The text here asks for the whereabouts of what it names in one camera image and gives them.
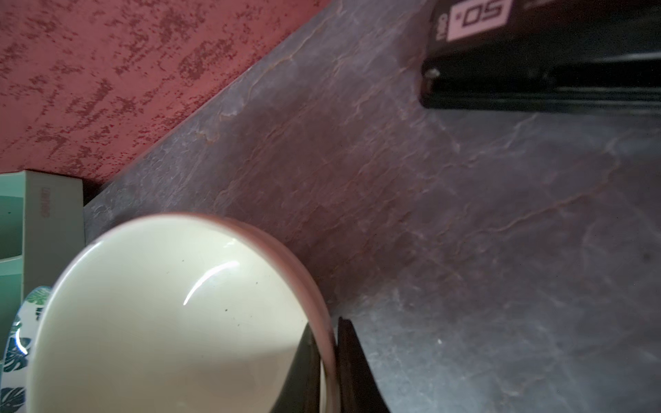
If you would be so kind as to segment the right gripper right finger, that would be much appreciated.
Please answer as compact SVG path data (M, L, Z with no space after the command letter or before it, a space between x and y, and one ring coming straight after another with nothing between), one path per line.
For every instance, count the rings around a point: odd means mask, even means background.
M344 413L390 413L363 352L353 323L339 318L337 371Z

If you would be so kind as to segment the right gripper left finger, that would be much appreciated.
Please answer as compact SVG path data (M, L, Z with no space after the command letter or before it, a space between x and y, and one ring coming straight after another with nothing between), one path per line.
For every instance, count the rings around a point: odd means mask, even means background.
M309 325L303 331L287 378L271 413L319 413L322 362Z

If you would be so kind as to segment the cream bowl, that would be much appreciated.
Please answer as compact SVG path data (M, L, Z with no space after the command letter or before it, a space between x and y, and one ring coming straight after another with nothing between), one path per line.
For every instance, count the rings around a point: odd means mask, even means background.
M101 235L51 292L30 412L270 412L309 325L337 412L329 310L300 260L236 220L157 214Z

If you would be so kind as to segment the small green leaf bowl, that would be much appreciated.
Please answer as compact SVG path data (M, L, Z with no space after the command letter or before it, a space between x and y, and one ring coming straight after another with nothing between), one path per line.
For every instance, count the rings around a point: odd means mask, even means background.
M1 412L27 412L28 372L34 339L51 287L37 287L22 302L10 327L2 359Z

